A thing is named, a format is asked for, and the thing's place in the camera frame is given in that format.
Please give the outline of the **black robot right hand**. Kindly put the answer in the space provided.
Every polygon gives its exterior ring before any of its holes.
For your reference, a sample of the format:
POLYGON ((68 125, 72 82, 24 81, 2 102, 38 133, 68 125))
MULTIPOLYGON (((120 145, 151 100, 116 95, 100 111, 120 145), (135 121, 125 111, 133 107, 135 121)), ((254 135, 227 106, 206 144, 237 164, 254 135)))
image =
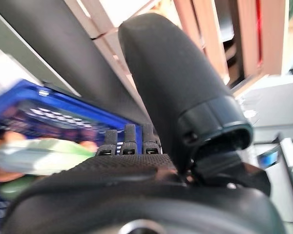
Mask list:
POLYGON ((141 155, 103 152, 38 180, 10 205, 3 234, 284 234, 266 172, 240 150, 253 129, 188 36, 155 13, 118 29, 153 123, 141 155))

